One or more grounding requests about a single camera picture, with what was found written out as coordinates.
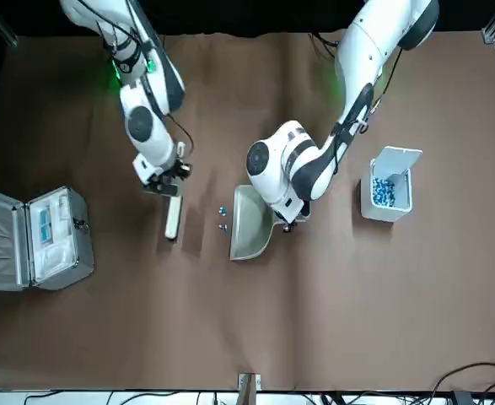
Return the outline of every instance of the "case latch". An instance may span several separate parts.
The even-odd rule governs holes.
[[[89,225],[83,219],[73,218],[73,225],[76,230],[81,230],[84,233],[87,233],[89,231]]]

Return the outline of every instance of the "case lid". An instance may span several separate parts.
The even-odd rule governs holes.
[[[0,289],[29,284],[24,204],[0,194]]]

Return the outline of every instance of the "brown table surface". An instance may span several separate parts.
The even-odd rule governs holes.
[[[495,47],[434,34],[405,52],[369,131],[311,220],[229,261],[218,207],[245,155],[288,119],[321,144],[339,114],[307,35],[167,38],[196,142],[180,238],[132,169],[118,88],[96,38],[23,38],[0,80],[0,192],[69,185],[89,205],[95,272],[57,292],[0,293],[0,386],[427,390],[495,360]],[[179,138],[174,126],[171,133]],[[354,187],[385,145],[418,148],[414,209],[361,218]],[[231,216],[225,220],[231,225]],[[481,390],[495,370],[444,389]]]

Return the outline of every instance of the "black background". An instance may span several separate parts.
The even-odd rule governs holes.
[[[495,0],[439,0],[436,30],[480,30],[495,13]],[[346,28],[363,0],[198,0],[140,3],[159,34],[223,32],[257,36],[268,32],[331,32]],[[0,14],[18,35],[92,35],[72,24],[58,0],[0,0]],[[0,38],[0,69],[6,46]]]

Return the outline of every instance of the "blue items in container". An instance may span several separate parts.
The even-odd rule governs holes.
[[[383,207],[395,206],[395,184],[393,181],[373,179],[373,202]]]

